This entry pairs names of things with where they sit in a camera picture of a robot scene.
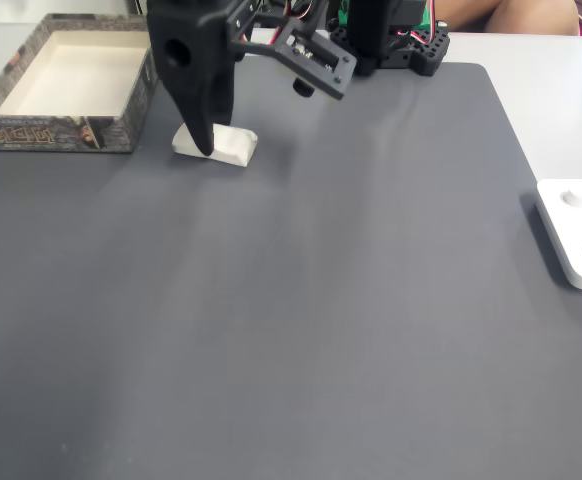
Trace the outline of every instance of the white foam block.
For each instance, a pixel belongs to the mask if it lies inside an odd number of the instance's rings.
[[[215,150],[209,156],[203,155],[196,147],[187,126],[182,125],[173,137],[173,150],[176,153],[192,157],[209,158],[218,162],[246,167],[258,144],[258,136],[251,130],[217,123],[213,125],[213,136]]]
[[[562,268],[582,289],[582,180],[542,180],[539,210]]]

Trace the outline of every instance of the gray mat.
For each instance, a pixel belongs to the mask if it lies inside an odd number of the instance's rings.
[[[486,73],[290,87],[241,65],[246,170],[161,90],[133,156],[0,153],[0,480],[582,480],[582,292]]]

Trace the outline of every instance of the robotic arm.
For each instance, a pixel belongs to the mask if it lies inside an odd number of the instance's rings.
[[[344,96],[356,59],[315,33],[327,2],[313,2],[300,20],[260,12],[260,0],[149,0],[156,69],[204,155],[214,150],[213,124],[231,122],[235,63],[246,53],[289,68],[301,95],[318,88],[338,100]],[[250,41],[256,23],[279,29],[272,44]]]

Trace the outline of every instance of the open box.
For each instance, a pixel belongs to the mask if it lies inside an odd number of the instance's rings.
[[[145,17],[48,15],[0,73],[0,150],[131,152],[156,83]]]

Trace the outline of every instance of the black electronic component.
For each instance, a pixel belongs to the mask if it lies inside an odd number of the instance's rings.
[[[359,75],[410,68],[432,76],[447,53],[449,36],[439,24],[432,26],[433,35],[430,30],[413,31],[425,6],[426,0],[350,0],[347,27],[331,32],[331,40],[355,55]],[[428,41],[418,40],[412,31]]]

